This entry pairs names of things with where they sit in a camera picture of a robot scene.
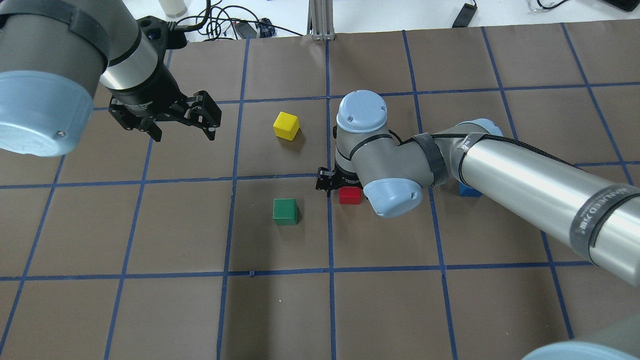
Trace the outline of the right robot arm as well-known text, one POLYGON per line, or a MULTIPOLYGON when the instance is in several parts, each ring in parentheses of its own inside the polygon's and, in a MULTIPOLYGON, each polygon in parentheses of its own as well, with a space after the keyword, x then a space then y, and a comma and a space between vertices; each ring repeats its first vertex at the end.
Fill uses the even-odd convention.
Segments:
POLYGON ((479 191, 628 284, 640 283, 638 187, 589 173, 504 137, 493 121, 463 121, 397 141, 388 108, 368 89, 339 104, 334 169, 320 167, 316 189, 359 187, 382 218, 406 214, 423 191, 450 179, 479 191))

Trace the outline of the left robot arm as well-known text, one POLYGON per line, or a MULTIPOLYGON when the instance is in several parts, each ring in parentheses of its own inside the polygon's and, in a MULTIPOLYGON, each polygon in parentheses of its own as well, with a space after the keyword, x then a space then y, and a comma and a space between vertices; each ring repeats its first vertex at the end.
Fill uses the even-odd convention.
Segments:
POLYGON ((222 111, 207 91, 185 95, 164 62, 203 22, 136 19, 121 0, 1 2, 2 150, 61 157, 74 150, 102 84, 108 112, 126 131, 162 139, 159 123, 202 130, 214 141, 222 111))

